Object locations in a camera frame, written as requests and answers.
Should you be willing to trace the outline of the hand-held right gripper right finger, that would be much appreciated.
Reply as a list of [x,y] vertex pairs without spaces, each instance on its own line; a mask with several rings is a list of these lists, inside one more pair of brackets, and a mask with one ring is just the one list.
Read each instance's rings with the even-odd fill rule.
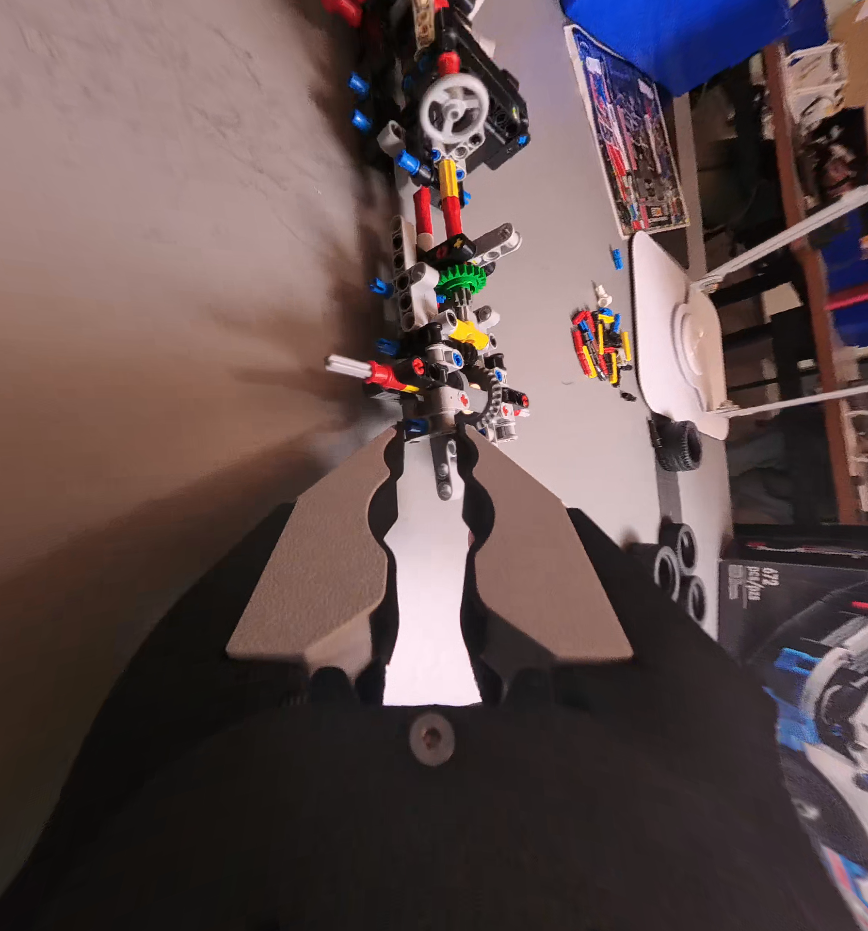
[[470,534],[462,636],[477,684],[630,660],[562,500],[471,427],[462,428],[462,479]]

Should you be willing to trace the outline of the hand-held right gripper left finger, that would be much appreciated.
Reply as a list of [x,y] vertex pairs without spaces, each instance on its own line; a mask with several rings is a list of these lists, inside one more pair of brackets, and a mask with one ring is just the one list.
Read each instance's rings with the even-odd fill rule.
[[231,659],[348,676],[370,666],[370,615],[388,576],[370,503],[391,477],[385,455],[396,438],[387,428],[297,499],[227,643]]

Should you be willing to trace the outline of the lego car chassis assembly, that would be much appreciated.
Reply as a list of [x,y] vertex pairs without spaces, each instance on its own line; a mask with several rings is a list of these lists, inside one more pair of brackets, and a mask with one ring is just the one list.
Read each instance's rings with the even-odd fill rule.
[[350,123],[369,164],[395,183],[391,273],[370,290],[386,304],[378,360],[331,355],[325,367],[400,403],[407,443],[427,440],[438,496],[449,501],[457,425],[487,441],[517,437],[530,402],[509,386],[498,349],[498,313],[476,306],[496,265],[521,246],[503,223],[464,228],[469,174],[498,170],[531,139],[520,83],[474,29],[482,2],[324,1],[354,31],[356,99]]

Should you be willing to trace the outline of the black lego set box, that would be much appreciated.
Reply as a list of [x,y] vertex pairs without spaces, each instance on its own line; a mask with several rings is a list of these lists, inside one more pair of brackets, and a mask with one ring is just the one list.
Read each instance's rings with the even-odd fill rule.
[[718,639],[776,703],[789,796],[868,929],[868,526],[742,525]]

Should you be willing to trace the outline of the pile of small lego pins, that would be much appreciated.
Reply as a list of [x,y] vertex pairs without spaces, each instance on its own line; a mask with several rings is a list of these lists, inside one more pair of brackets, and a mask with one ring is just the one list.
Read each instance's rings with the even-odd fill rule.
[[581,371],[590,379],[622,391],[622,380],[634,368],[627,324],[610,308],[576,309],[570,335]]

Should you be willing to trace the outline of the colourful sticker sheet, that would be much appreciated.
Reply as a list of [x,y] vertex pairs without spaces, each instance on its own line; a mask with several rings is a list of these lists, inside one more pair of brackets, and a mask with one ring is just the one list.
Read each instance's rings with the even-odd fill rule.
[[579,26],[566,25],[564,36],[619,235],[688,227],[656,84]]

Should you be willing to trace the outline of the blue plastic bin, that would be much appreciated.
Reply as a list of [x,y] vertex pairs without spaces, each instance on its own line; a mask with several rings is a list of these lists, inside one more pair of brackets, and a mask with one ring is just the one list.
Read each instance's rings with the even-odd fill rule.
[[829,38],[823,1],[562,1],[598,44],[679,97],[778,42]]

